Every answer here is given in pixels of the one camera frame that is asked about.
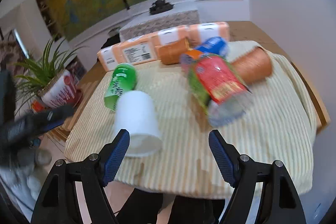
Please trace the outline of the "white ceramic cup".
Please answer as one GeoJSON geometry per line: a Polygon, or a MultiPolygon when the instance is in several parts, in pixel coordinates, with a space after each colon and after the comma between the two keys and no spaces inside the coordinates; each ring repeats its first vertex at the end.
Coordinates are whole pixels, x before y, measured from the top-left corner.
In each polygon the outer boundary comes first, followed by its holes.
{"type": "Polygon", "coordinates": [[[130,136],[127,157],[147,157],[163,147],[153,100],[145,92],[125,92],[118,100],[113,135],[126,130],[130,136]]]}

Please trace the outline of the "orange paper cup right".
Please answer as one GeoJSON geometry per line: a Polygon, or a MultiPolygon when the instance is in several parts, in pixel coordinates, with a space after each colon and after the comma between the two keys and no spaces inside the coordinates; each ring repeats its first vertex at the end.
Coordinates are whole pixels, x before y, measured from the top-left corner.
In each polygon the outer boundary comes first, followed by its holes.
{"type": "Polygon", "coordinates": [[[260,82],[270,77],[273,72],[272,61],[261,47],[254,47],[231,63],[234,71],[247,84],[260,82]]]}

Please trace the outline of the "orange paper cup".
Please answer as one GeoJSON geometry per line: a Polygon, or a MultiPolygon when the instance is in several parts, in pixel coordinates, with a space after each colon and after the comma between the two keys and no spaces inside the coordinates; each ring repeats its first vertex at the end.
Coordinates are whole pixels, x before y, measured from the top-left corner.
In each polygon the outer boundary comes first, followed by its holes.
{"type": "Polygon", "coordinates": [[[178,41],[166,44],[164,46],[156,46],[158,58],[164,65],[179,63],[180,56],[190,49],[189,39],[183,38],[178,41]]]}
{"type": "Polygon", "coordinates": [[[254,47],[231,63],[234,71],[247,84],[260,82],[270,77],[273,72],[272,61],[261,47],[254,47]]]}

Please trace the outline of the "orange paper cup left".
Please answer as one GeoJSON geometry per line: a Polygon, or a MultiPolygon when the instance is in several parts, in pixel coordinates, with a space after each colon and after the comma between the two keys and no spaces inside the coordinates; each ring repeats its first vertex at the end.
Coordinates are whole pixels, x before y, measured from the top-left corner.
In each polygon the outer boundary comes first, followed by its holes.
{"type": "Polygon", "coordinates": [[[166,44],[164,46],[156,46],[158,58],[164,65],[179,63],[180,56],[190,49],[189,39],[183,38],[178,41],[166,44]]]}

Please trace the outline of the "red white flower pot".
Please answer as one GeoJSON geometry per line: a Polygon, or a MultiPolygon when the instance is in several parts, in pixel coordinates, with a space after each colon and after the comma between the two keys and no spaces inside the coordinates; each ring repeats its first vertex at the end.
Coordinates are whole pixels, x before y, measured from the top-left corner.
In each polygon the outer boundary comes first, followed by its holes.
{"type": "Polygon", "coordinates": [[[39,96],[45,105],[56,108],[68,104],[76,105],[80,99],[80,92],[71,73],[63,69],[39,93],[39,96]]]}

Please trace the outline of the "striped yellow tablecloth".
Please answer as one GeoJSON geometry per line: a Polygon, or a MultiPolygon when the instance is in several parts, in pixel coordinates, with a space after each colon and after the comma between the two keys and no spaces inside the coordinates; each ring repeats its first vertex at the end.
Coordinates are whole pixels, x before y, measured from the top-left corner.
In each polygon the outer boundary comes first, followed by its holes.
{"type": "MultiPolygon", "coordinates": [[[[273,73],[251,86],[253,104],[239,119],[221,127],[226,142],[259,162],[281,160],[299,194],[313,184],[315,110],[299,74],[282,55],[270,54],[273,73]]],[[[116,180],[154,192],[225,199],[223,181],[209,148],[211,126],[177,65],[152,61],[137,65],[137,88],[154,102],[163,147],[148,157],[125,158],[116,180]]],[[[82,161],[114,138],[114,112],[104,106],[112,75],[106,73],[67,138],[64,155],[82,161]]]]}

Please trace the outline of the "orange tissue pack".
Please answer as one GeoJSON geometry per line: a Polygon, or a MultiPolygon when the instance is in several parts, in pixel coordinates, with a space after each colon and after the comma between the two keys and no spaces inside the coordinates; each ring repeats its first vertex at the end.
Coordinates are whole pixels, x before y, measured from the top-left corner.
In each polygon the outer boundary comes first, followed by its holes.
{"type": "Polygon", "coordinates": [[[201,45],[209,38],[220,36],[230,41],[230,26],[227,22],[213,22],[189,25],[189,44],[192,48],[201,45]]]}
{"type": "Polygon", "coordinates": [[[167,28],[151,34],[151,41],[154,46],[164,46],[181,40],[188,36],[189,27],[181,25],[177,27],[167,28]]]}
{"type": "Polygon", "coordinates": [[[101,49],[97,53],[97,58],[106,72],[115,70],[117,65],[125,61],[120,44],[101,49]]]}

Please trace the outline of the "green tea bottle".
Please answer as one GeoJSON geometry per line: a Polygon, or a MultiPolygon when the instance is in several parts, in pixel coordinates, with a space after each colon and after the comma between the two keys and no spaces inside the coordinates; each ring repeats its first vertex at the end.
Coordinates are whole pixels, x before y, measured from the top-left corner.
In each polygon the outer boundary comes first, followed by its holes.
{"type": "Polygon", "coordinates": [[[135,89],[137,72],[133,65],[121,63],[113,71],[111,81],[104,95],[106,108],[115,111],[118,99],[125,93],[135,89]]]}

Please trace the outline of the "red green label bottle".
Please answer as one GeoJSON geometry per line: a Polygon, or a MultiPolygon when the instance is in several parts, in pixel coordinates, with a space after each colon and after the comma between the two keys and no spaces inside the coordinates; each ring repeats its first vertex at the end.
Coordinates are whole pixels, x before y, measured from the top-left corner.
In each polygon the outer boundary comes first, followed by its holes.
{"type": "Polygon", "coordinates": [[[190,91],[205,111],[212,127],[225,126],[243,116],[253,95],[225,58],[205,55],[189,66],[190,91]]]}

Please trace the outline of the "dark bag on floor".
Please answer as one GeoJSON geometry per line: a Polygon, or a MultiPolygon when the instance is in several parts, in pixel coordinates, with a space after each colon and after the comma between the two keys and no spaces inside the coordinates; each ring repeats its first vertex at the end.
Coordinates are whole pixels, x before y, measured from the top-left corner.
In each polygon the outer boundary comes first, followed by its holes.
{"type": "Polygon", "coordinates": [[[121,27],[114,27],[108,32],[108,39],[102,45],[102,50],[120,42],[120,29],[121,27]]]}

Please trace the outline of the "orange tissue pack barcode label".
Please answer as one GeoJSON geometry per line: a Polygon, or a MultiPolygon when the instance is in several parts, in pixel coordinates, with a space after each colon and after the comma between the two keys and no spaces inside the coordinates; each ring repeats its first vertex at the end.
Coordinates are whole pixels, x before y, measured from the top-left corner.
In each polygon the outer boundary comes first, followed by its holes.
{"type": "Polygon", "coordinates": [[[142,35],[121,42],[118,48],[121,51],[123,61],[132,65],[157,60],[157,55],[149,35],[142,35]]]}

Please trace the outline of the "blue orange soda bottle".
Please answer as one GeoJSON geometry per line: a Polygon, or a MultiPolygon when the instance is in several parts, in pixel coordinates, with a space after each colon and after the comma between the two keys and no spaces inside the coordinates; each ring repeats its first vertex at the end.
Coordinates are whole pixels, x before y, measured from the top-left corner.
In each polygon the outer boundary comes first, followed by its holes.
{"type": "Polygon", "coordinates": [[[189,49],[180,55],[180,64],[182,66],[189,66],[195,60],[202,56],[215,54],[226,57],[229,52],[228,43],[220,36],[212,37],[201,43],[195,48],[189,49]]]}

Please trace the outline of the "black teapot set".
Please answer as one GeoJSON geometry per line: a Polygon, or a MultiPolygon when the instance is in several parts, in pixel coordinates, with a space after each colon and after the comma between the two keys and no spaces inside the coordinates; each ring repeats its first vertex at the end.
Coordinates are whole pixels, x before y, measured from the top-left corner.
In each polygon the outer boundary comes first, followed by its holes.
{"type": "Polygon", "coordinates": [[[150,15],[156,15],[172,10],[173,7],[174,5],[170,2],[167,2],[166,0],[156,0],[149,8],[149,13],[150,15]]]}

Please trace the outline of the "patterned cloth side table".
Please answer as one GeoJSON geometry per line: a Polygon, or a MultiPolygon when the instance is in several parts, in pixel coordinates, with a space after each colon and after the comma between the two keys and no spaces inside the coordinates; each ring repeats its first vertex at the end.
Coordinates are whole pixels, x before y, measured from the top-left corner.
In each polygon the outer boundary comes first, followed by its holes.
{"type": "Polygon", "coordinates": [[[152,32],[181,25],[198,24],[200,22],[198,10],[168,12],[167,15],[139,16],[124,25],[119,31],[119,36],[123,42],[152,32]]]}

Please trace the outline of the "wooden wall shelf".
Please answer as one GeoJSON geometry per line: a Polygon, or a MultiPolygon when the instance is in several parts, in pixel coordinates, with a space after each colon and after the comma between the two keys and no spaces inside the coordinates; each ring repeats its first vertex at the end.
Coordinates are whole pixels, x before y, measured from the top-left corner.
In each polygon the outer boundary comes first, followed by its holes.
{"type": "Polygon", "coordinates": [[[43,18],[43,21],[45,22],[45,25],[50,35],[52,36],[54,41],[57,42],[59,39],[63,37],[63,31],[58,21],[56,20],[54,12],[52,11],[49,5],[49,0],[36,0],[36,1],[41,16],[43,18]]]}

